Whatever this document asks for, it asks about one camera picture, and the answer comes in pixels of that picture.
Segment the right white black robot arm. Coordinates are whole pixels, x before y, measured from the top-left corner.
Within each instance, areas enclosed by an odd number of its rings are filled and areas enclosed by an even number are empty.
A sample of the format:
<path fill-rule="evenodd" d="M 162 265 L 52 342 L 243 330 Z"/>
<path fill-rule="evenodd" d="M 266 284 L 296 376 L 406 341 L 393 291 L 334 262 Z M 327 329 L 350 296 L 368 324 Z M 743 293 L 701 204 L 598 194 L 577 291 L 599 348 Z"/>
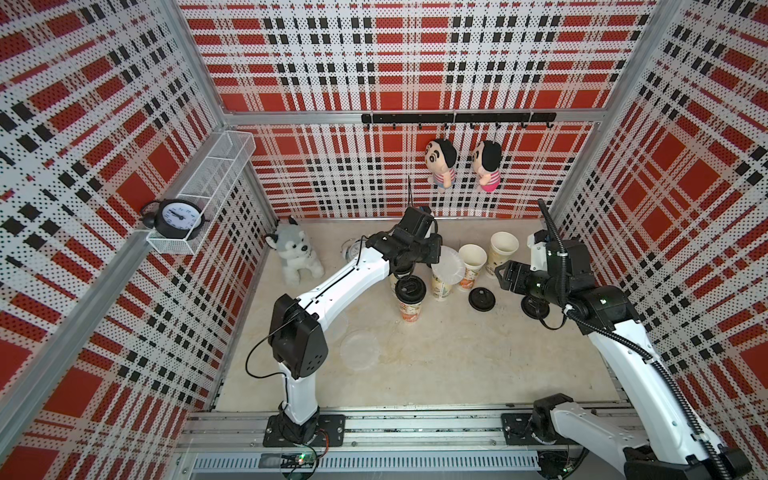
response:
<path fill-rule="evenodd" d="M 628 396 L 643 432 L 633 434 L 558 393 L 533 404 L 532 436 L 542 444 L 569 439 L 627 479 L 739 479 L 752 470 L 688 402 L 655 352 L 628 295 L 598 285 L 587 247 L 540 230 L 529 236 L 529 263 L 495 270 L 502 289 L 521 296 L 524 313 L 543 322 L 558 307 L 597 348 Z"/>

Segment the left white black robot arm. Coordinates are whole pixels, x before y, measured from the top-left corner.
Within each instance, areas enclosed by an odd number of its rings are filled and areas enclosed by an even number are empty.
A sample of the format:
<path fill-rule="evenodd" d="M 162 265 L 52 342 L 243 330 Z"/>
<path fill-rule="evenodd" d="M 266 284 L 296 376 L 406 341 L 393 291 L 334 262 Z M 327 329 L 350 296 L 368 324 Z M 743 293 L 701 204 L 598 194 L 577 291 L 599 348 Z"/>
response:
<path fill-rule="evenodd" d="M 363 237 L 357 256 L 318 287 L 275 301 L 267 341 L 283 377 L 284 398 L 273 429 L 285 440 L 308 445 L 319 428 L 315 375 L 328 356 L 325 331 L 336 317 L 392 272 L 436 264 L 441 247 L 431 210 L 410 206 L 390 230 Z"/>

